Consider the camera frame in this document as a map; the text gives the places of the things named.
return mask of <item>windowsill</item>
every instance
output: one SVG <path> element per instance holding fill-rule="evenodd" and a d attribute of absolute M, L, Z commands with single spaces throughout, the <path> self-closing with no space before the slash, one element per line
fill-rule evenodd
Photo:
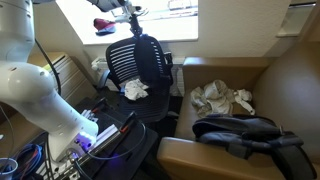
<path fill-rule="evenodd" d="M 153 21 L 141 21 L 143 33 L 155 37 L 161 42 L 179 42 L 198 40 L 198 17 L 183 17 L 175 19 L 162 19 Z M 83 45 L 108 45 L 116 41 L 130 38 L 129 23 L 116 24 L 116 32 L 105 36 L 97 36 L 95 29 L 77 29 Z"/>

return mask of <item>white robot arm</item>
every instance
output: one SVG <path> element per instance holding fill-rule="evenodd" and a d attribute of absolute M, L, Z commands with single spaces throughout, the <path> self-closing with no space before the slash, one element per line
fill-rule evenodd
<path fill-rule="evenodd" d="M 34 46 L 33 3 L 52 0 L 0 0 L 0 101 L 49 133 L 52 159 L 61 161 L 67 149 L 79 155 L 79 143 L 90 149 L 98 126 L 84 118 L 55 91 L 51 75 L 27 63 Z M 88 0 L 107 12 L 128 0 Z"/>

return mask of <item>wire bundle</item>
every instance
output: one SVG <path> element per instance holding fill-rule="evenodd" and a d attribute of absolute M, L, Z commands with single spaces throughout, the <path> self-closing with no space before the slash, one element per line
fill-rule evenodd
<path fill-rule="evenodd" d="M 13 175 L 13 179 L 23 179 L 32 173 L 39 165 L 42 158 L 42 147 L 35 144 L 27 144 L 14 158 L 17 162 L 21 159 L 25 159 L 28 154 L 32 153 L 32 156 L 20 165 Z"/>

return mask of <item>office chair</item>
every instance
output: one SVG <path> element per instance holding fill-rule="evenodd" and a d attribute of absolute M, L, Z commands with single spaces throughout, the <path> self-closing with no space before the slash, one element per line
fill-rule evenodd
<path fill-rule="evenodd" d="M 157 122 L 168 112 L 170 86 L 173 84 L 171 53 L 163 53 L 159 42 L 146 34 L 137 21 L 131 21 L 134 37 L 111 44 L 106 50 L 109 70 L 102 75 L 98 89 L 111 79 L 120 92 L 119 110 L 128 115 L 135 111 L 137 119 L 144 123 Z M 148 96 L 132 101 L 122 93 L 121 85 L 139 78 L 149 86 Z"/>

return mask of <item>black fabric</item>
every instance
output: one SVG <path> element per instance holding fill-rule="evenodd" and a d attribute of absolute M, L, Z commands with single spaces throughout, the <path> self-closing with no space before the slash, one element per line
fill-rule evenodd
<path fill-rule="evenodd" d="M 163 53 L 155 38 L 142 34 L 138 38 L 111 44 L 106 50 L 106 60 L 110 72 L 106 71 L 101 77 L 98 89 L 105 86 L 107 79 L 111 79 L 119 91 L 122 83 L 133 79 L 140 79 L 149 86 L 148 96 L 136 101 L 129 100 L 121 93 L 121 113 L 129 115 L 135 111 L 137 119 L 144 123 L 157 122 L 166 117 L 170 86 L 173 84 L 171 53 Z"/>
<path fill-rule="evenodd" d="M 239 158 L 248 159 L 253 152 L 271 155 L 286 179 L 317 177 L 301 148 L 303 141 L 293 132 L 282 131 L 268 118 L 212 114 L 196 121 L 192 129 L 198 142 L 224 146 Z"/>

